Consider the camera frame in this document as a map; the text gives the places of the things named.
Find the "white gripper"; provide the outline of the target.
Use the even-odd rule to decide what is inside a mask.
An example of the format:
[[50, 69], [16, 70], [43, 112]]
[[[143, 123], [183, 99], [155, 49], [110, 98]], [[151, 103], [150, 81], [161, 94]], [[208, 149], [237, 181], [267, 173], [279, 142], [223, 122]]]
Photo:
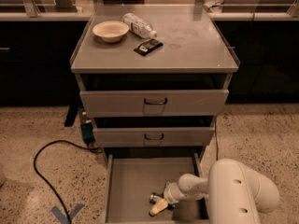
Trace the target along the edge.
[[183, 198], [184, 194], [180, 191], [178, 184], [176, 182], [166, 182], [164, 184], [164, 199], [159, 199], [156, 201], [150, 201], [153, 204], [149, 211], [149, 214], [154, 217], [164, 209], [168, 207], [168, 204], [179, 203]]

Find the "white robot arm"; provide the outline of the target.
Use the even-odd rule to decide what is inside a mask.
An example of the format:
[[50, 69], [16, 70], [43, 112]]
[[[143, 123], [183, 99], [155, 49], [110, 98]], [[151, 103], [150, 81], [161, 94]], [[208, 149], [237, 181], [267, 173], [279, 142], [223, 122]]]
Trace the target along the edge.
[[208, 177], [182, 175], [168, 182], [161, 195], [151, 194], [151, 216], [182, 201], [208, 197], [209, 224], [261, 224], [259, 215], [275, 211], [280, 202], [278, 187], [267, 176], [232, 159], [216, 161]]

